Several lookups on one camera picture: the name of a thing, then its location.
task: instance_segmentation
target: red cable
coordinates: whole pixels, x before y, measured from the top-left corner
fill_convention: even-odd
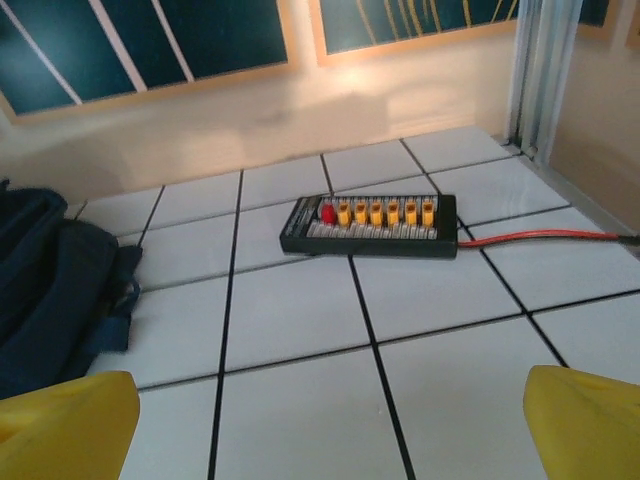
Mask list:
[[[539,237],[560,237],[560,238],[582,238],[593,240],[618,240],[619,235],[615,233],[588,232],[583,230],[528,230],[525,232],[509,233],[506,235],[497,235],[495,237],[480,238],[478,240],[469,240],[459,242],[458,246],[462,248],[485,247],[496,243],[504,243],[512,240],[521,240],[525,238]]]

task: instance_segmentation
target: wall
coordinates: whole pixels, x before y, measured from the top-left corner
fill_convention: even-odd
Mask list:
[[[578,37],[551,165],[640,230],[640,52],[625,47],[636,0],[621,2],[612,41]]]
[[[477,124],[503,133],[514,35],[321,69],[289,0],[300,71],[55,123],[0,121],[0,174],[70,201]]]

